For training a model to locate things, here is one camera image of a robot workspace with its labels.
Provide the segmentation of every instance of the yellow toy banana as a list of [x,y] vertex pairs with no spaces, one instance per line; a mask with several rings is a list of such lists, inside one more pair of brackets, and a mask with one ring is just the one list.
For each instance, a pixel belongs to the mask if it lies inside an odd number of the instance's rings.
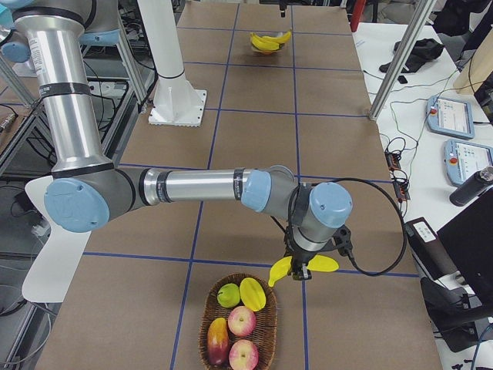
[[291,30],[277,37],[272,37],[272,36],[261,36],[261,37],[263,40],[277,42],[278,44],[282,45],[291,40]]
[[261,52],[275,52],[279,50],[280,44],[262,39],[256,33],[250,33],[250,42]]
[[[281,258],[272,265],[269,273],[269,286],[272,288],[276,281],[284,278],[291,267],[291,256]],[[334,272],[339,269],[339,264],[330,257],[316,255],[308,262],[308,270],[319,272]]]

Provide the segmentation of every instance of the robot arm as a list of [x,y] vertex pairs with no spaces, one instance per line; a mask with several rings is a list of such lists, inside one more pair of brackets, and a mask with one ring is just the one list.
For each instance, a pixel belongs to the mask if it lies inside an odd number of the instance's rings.
[[85,232],[140,207],[184,200],[240,200],[288,220],[287,252],[294,277],[310,278],[307,263],[330,248],[352,201],[336,183],[299,185],[285,167],[268,170],[161,171],[116,169],[99,141],[79,37],[118,27],[116,0],[0,0],[14,8],[15,27],[28,39],[49,118],[57,164],[45,205],[66,230]]

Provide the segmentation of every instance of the black thermos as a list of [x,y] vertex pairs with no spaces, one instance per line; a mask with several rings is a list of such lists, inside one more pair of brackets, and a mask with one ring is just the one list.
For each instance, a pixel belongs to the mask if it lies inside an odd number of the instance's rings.
[[493,185],[493,166],[488,166],[469,177],[454,193],[450,194],[449,199],[454,205],[463,207],[491,185]]

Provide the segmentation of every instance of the woven basket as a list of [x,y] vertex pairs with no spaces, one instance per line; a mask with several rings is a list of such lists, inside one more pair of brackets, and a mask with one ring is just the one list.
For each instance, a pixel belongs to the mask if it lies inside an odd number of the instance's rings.
[[[255,343],[259,350],[259,363],[255,370],[267,370],[272,364],[274,352],[276,350],[276,333],[277,333],[277,302],[274,292],[267,282],[259,279],[257,276],[250,274],[232,274],[226,276],[216,282],[209,292],[206,300],[206,308],[203,312],[202,325],[200,326],[199,334],[199,350],[202,363],[205,368],[209,370],[232,370],[228,363],[221,366],[212,366],[207,361],[207,331],[209,330],[210,324],[216,318],[228,319],[232,308],[223,308],[217,303],[217,292],[225,284],[234,283],[240,286],[241,281],[244,278],[254,278],[257,280],[263,288],[265,295],[267,297],[267,303],[264,308],[260,311],[255,312],[257,319],[257,325],[253,333],[243,339],[248,339]],[[235,336],[233,333],[228,331],[230,337],[230,344],[233,345],[234,342],[240,339],[240,337]]]

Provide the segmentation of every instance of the red apple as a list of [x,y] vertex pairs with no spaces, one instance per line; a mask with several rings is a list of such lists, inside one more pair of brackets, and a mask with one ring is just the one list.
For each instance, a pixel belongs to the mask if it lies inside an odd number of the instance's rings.
[[246,339],[237,341],[230,350],[230,366],[233,370],[253,370],[259,363],[259,351]]
[[250,335],[257,324],[255,313],[246,306],[238,306],[228,317],[228,328],[239,337]]

